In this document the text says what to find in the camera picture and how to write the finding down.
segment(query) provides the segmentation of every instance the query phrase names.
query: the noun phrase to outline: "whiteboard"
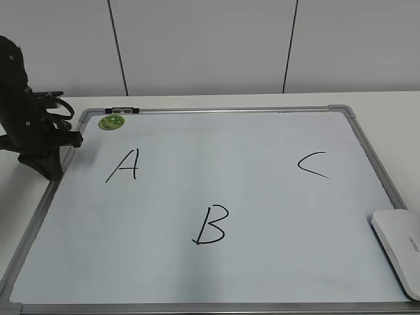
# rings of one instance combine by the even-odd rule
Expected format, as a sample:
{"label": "whiteboard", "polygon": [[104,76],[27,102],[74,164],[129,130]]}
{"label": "whiteboard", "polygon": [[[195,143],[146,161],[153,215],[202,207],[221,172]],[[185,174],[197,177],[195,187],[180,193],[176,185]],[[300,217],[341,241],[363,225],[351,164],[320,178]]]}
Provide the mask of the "whiteboard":
{"label": "whiteboard", "polygon": [[12,302],[407,300],[369,225],[393,206],[343,114],[126,115],[115,131],[102,117]]}

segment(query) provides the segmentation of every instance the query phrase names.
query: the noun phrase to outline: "white surface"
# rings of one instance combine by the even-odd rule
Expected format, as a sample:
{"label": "white surface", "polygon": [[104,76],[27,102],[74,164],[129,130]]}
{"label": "white surface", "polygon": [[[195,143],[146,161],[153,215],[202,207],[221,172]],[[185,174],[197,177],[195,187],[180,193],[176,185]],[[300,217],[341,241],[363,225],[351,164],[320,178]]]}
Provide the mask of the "white surface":
{"label": "white surface", "polygon": [[[368,220],[392,205],[344,115],[125,119],[116,131],[88,124],[11,301],[406,300]],[[106,183],[136,148],[137,179],[120,170]],[[319,151],[301,166],[330,179],[297,167]],[[230,212],[217,223],[226,237],[197,246],[213,204]],[[206,226],[201,240],[220,234]]]}
{"label": "white surface", "polygon": [[420,88],[418,0],[300,0],[287,93]]}
{"label": "white surface", "polygon": [[0,30],[22,49],[35,92],[125,94],[105,0],[0,0]]}
{"label": "white surface", "polygon": [[[246,106],[325,106],[346,104],[355,112],[357,120],[369,138],[382,164],[397,187],[410,211],[420,212],[420,92],[387,93],[324,93],[324,94],[268,94],[218,96],[149,96],[149,97],[83,97],[66,98],[75,107],[76,117],[86,108],[134,106],[141,108],[211,108]],[[38,204],[47,181],[35,173],[33,182],[26,185],[28,174],[8,174],[9,167],[18,167],[17,154],[1,151],[0,209],[8,211],[8,219],[1,217],[0,275],[14,253],[25,228]],[[15,185],[9,189],[10,180]]]}
{"label": "white surface", "polygon": [[420,220],[402,209],[376,211],[374,227],[407,294],[420,300]]}
{"label": "white surface", "polygon": [[295,0],[112,1],[130,95],[279,93]]}

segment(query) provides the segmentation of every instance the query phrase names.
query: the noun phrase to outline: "black robotic arm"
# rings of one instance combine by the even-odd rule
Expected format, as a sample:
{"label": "black robotic arm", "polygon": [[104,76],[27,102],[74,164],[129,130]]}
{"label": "black robotic arm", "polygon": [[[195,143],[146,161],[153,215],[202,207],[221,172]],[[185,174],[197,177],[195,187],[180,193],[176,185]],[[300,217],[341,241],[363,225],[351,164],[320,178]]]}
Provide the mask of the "black robotic arm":
{"label": "black robotic arm", "polygon": [[[33,93],[28,86],[22,51],[12,41],[0,36],[0,124],[6,135],[0,136],[0,150],[19,153],[18,160],[46,179],[57,180],[63,171],[60,147],[78,148],[80,132],[70,131],[67,122],[73,108],[57,98],[62,92]],[[47,108],[62,105],[69,115],[48,113]]]}

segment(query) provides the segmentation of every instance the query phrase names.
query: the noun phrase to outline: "white table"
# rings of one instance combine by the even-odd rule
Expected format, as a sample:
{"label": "white table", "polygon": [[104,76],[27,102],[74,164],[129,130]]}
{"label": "white table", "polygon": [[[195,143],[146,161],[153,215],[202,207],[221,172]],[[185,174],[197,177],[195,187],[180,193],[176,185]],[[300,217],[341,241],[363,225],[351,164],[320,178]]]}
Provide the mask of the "white table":
{"label": "white table", "polygon": [[[77,120],[87,108],[222,108],[326,106],[345,104],[369,138],[393,183],[411,211],[420,213],[420,92],[260,94],[214,96],[132,96],[65,98]],[[17,162],[17,154],[0,152],[0,276],[28,225],[48,182]]]}

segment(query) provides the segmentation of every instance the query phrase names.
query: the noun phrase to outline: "whiteboard frame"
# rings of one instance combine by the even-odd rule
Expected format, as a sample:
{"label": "whiteboard frame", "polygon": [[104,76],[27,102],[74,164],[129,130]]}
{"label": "whiteboard frame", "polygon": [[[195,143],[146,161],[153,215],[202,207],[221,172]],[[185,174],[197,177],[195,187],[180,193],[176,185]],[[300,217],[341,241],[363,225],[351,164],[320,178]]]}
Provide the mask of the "whiteboard frame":
{"label": "whiteboard frame", "polygon": [[[178,109],[140,109],[140,108],[94,108],[85,110],[76,131],[84,132],[90,118],[108,114],[157,115],[157,114],[229,114],[229,113],[292,113],[292,112],[340,112],[359,140],[367,158],[381,181],[395,209],[406,209],[401,196],[379,161],[356,116],[346,105],[307,106],[307,107],[268,107],[268,108],[178,108]],[[74,148],[63,151],[62,161],[65,171],[75,153]],[[47,215],[59,180],[50,181],[47,189],[26,231],[20,240],[11,262],[0,280],[0,314],[396,314],[420,313],[420,302],[385,303],[177,303],[177,304],[21,304],[12,303],[9,297],[14,282],[24,264],[33,241]]]}

